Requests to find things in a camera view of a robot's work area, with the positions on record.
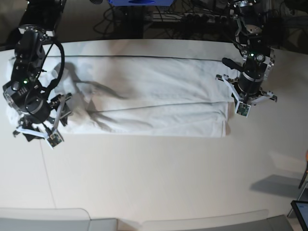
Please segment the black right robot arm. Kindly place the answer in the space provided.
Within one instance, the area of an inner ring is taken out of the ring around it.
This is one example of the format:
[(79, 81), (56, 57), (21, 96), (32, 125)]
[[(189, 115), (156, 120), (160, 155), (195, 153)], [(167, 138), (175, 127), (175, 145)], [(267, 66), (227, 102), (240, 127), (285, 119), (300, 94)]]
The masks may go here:
[[(14, 49), (11, 79), (2, 87), (3, 96), (10, 107), (33, 124), (42, 124), (50, 116), (48, 97), (64, 71), (64, 49), (56, 38), (56, 29), (65, 4), (64, 0), (30, 0), (18, 26), (21, 38)], [(38, 78), (47, 58), (43, 49), (46, 41), (59, 48), (61, 65), (58, 77), (44, 87)]]

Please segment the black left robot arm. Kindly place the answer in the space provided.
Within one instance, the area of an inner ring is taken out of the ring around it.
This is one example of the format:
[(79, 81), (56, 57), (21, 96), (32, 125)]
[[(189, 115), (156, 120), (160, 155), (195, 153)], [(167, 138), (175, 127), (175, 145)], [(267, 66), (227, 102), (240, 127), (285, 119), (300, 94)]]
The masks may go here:
[(263, 23), (258, 16), (258, 0), (230, 0), (228, 8), (233, 10), (232, 19), (237, 24), (235, 47), (243, 57), (243, 64), (223, 58), (222, 63), (230, 69), (240, 72), (234, 83), (239, 95), (246, 100), (261, 95), (261, 85), (265, 81), (275, 62), (274, 50), (263, 38)]

